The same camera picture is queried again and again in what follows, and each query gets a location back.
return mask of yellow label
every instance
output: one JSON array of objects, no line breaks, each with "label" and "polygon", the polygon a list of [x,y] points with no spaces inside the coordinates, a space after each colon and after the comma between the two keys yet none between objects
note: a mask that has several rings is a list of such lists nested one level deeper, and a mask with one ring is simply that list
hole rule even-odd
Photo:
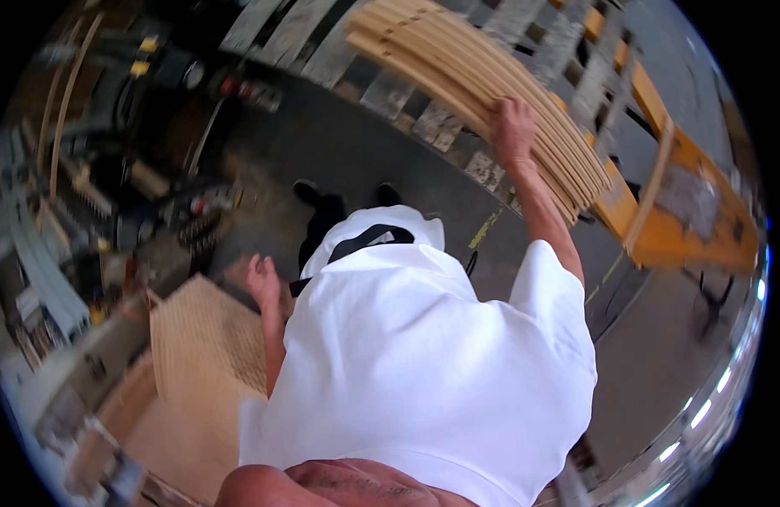
[{"label": "yellow label", "polygon": [[145,53],[153,53],[159,48],[159,42],[153,37],[145,37],[145,39],[139,45],[139,50]]},{"label": "yellow label", "polygon": [[150,66],[151,64],[148,62],[134,62],[131,66],[131,75],[136,77],[145,76]]}]

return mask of black cable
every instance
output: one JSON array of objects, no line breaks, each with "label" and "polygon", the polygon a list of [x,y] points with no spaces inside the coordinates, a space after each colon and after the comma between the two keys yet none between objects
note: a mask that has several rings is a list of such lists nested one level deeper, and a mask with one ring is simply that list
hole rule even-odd
[{"label": "black cable", "polygon": [[471,278],[474,273],[474,266],[477,264],[477,250],[472,252],[472,258],[466,264],[466,277]]}]

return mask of plywood sheet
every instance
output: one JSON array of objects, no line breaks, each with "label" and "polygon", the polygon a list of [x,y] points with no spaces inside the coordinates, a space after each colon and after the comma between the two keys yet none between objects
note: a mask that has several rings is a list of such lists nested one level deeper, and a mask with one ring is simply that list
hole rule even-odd
[{"label": "plywood sheet", "polygon": [[200,275],[151,314],[159,397],[220,441],[237,446],[242,397],[266,397],[260,316]]},{"label": "plywood sheet", "polygon": [[189,498],[212,505],[237,467],[237,447],[222,441],[159,398],[142,414],[125,451],[145,470]]}]

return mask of yellow stripe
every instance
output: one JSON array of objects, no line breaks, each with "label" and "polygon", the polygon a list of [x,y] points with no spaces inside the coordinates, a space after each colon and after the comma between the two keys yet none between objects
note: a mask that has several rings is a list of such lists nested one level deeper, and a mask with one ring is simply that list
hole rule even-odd
[{"label": "yellow stripe", "polygon": [[592,299],[592,297],[593,297],[595,294],[598,294],[598,289],[601,289],[601,286],[596,286],[595,290],[594,290],[593,292],[591,292],[589,296],[587,296],[587,300],[586,300],[586,301],[584,301],[584,305],[585,305],[585,307],[587,306],[587,303],[589,303],[589,302],[590,302],[590,299]]},{"label": "yellow stripe", "polygon": [[623,257],[623,250],[621,250],[621,253],[618,254],[618,258],[615,259],[615,262],[612,264],[612,267],[609,268],[609,270],[606,272],[606,275],[604,275],[604,279],[601,280],[601,283],[604,283],[606,279],[609,278],[609,275],[612,274],[612,272],[615,270],[615,266],[618,265],[619,262],[621,262],[621,258]]},{"label": "yellow stripe", "polygon": [[474,239],[472,239],[472,242],[468,244],[469,248],[477,248],[477,246],[480,244],[480,242],[486,238],[486,234],[489,232],[489,229],[491,226],[494,225],[494,223],[497,221],[497,218],[499,218],[500,215],[503,214],[503,207],[500,206],[497,211],[491,213],[491,216],[486,220],[486,223],[483,224],[483,226],[480,228],[480,230],[477,231],[477,234],[474,235]]}]

